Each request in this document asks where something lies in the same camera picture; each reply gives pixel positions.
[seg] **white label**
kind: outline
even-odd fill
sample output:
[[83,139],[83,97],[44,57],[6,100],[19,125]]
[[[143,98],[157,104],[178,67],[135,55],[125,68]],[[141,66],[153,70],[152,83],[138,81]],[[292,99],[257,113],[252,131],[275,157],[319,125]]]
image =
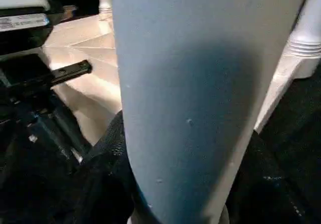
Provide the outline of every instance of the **white label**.
[[45,14],[31,14],[13,17],[0,17],[0,32],[41,27],[48,24]]

